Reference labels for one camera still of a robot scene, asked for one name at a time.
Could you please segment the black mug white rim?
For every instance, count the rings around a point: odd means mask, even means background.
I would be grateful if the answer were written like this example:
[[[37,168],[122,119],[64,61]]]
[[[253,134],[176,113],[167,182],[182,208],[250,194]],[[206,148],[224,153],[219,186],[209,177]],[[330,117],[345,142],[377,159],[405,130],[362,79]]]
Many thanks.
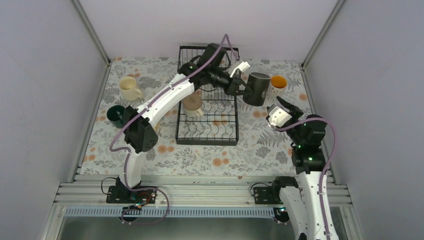
[[[260,107],[264,105],[271,77],[261,72],[250,72],[247,86],[252,90],[251,94],[244,95],[243,101],[251,106]]]

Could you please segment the floral iridescent white mug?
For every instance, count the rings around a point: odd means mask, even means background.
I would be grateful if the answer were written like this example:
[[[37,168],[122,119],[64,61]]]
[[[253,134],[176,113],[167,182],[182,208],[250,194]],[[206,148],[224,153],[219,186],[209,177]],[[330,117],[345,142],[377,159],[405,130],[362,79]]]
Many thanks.
[[[270,83],[267,91],[267,100],[275,100],[276,97],[281,97],[284,94],[288,81],[285,76],[274,75],[270,78]]]

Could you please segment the beige and white mug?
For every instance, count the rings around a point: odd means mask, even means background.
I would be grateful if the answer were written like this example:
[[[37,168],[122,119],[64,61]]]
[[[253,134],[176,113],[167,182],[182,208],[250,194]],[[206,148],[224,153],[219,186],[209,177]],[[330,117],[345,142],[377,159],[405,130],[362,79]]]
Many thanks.
[[[189,118],[202,117],[204,115],[202,104],[201,97],[197,93],[192,93],[182,100],[183,112]]]

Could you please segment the cream ribbed ceramic mug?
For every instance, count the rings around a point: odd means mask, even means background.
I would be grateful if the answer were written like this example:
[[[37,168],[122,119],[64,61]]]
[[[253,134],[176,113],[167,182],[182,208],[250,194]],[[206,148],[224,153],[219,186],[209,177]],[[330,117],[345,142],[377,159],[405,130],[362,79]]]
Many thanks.
[[[121,78],[118,82],[118,87],[120,94],[127,101],[135,101],[144,97],[137,80],[132,76]]]

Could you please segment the dark green ceramic mug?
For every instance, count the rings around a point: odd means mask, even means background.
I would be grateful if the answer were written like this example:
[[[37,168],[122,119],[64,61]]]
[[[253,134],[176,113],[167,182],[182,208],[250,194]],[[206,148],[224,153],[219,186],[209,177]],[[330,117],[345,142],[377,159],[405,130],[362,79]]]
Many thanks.
[[[122,105],[114,105],[106,112],[107,119],[118,129],[124,126],[123,115],[125,107]]]

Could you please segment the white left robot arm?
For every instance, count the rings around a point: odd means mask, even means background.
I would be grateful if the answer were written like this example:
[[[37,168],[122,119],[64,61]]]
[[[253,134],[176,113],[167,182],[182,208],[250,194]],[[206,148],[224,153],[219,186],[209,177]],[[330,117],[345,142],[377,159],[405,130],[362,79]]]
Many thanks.
[[[138,107],[125,108],[124,126],[109,146],[112,152],[127,152],[123,171],[115,182],[119,199],[134,202],[139,192],[145,190],[141,187],[142,163],[139,157],[155,147],[158,135],[154,127],[177,103],[204,85],[221,88],[229,96],[252,93],[241,78],[241,73],[250,68],[250,64],[240,59],[236,52],[235,61],[227,68],[222,68],[221,61],[227,54],[227,49],[221,45],[210,43],[203,54],[182,64],[168,85],[151,99]]]

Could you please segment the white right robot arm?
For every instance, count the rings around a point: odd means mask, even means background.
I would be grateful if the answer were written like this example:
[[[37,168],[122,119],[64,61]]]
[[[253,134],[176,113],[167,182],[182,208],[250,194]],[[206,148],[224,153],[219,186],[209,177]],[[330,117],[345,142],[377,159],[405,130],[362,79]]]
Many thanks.
[[[303,111],[282,97],[267,108],[266,120],[276,132],[292,140],[292,164],[296,176],[278,176],[272,182],[271,198],[284,204],[297,240],[337,240],[330,211],[327,171],[333,156],[324,157],[321,143],[331,124],[317,114],[304,120]]]

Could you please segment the floral patterned table mat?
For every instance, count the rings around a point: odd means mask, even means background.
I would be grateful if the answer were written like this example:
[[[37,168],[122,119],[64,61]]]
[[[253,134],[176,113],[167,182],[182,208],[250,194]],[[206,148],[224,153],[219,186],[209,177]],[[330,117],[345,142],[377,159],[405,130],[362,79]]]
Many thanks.
[[[123,77],[137,79],[150,99],[167,85],[177,71],[178,59],[167,57],[117,57],[111,70],[95,118],[80,172],[84,175],[118,175],[123,171],[127,153],[111,152],[110,143],[118,129],[107,119],[115,105],[128,106],[118,83]],[[239,140],[235,146],[181,145],[175,134],[179,108],[169,110],[156,128],[158,143],[142,160],[144,175],[189,176],[284,176],[294,175],[291,140],[285,133],[270,129],[264,106],[251,106],[237,100]]]

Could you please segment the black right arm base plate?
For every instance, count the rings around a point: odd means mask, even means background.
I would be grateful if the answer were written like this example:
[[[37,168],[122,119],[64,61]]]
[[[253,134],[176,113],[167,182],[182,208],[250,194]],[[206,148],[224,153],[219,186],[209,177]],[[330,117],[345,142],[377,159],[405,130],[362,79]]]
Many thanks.
[[[253,187],[253,198],[256,205],[278,205],[283,203],[273,192],[271,186]]]

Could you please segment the aluminium mounting rail frame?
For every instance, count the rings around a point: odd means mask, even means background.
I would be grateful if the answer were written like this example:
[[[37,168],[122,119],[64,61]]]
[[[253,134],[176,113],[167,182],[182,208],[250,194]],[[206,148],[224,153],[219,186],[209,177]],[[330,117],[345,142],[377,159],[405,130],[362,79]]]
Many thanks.
[[[182,50],[176,47],[171,49],[173,57],[178,64],[183,64],[202,52],[199,43],[187,44]],[[108,54],[111,62],[108,77],[111,71],[112,60],[119,57],[141,57],[139,54]],[[56,215],[117,215],[120,203],[106,203],[107,188],[114,185],[114,179],[119,174],[82,174],[81,167],[85,153],[90,142],[91,133],[94,128],[96,116],[107,80],[102,82],[101,96],[97,102],[96,115],[90,124],[88,136],[85,138],[83,151],[80,155],[79,164],[76,168],[74,178],[69,183],[62,183],[57,191],[53,205]],[[235,175],[147,175],[142,174],[141,180],[144,184],[156,186],[160,193],[156,196],[155,203],[149,204],[145,211],[160,218],[170,207],[168,217],[177,214],[186,215],[218,215],[234,218],[235,216],[260,216],[271,213],[269,205],[255,204],[254,198],[248,190],[251,185],[263,187],[269,184],[274,177],[262,176],[235,176]]]

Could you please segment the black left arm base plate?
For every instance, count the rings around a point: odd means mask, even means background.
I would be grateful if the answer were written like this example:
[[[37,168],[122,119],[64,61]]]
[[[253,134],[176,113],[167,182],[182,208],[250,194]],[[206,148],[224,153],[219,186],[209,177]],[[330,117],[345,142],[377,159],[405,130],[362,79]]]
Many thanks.
[[[124,192],[118,189],[117,186],[110,186],[106,196],[106,203],[108,204],[154,204],[156,201],[157,191],[155,189],[148,189],[143,191],[129,191],[125,189]]]

